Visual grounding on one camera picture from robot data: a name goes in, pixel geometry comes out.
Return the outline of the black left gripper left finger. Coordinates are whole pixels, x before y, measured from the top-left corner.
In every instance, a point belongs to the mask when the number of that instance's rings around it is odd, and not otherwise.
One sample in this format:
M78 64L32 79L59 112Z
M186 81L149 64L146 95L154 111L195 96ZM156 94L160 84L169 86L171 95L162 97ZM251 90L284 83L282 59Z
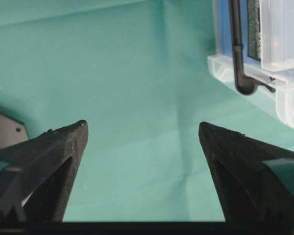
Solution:
M62 221L87 141L80 120L0 149L0 221Z

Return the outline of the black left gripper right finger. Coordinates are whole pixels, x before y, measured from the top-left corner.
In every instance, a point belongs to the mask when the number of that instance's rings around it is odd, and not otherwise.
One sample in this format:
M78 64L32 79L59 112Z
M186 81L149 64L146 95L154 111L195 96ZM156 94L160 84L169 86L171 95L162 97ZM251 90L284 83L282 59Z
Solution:
M294 152L201 122L199 142L226 221L294 222L294 194L265 162L294 162Z

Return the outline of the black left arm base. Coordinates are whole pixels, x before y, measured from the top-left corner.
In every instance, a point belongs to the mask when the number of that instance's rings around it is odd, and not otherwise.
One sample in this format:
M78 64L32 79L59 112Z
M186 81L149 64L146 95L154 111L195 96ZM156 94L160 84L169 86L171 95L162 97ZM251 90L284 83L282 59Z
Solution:
M29 140L25 124L0 113L0 149Z

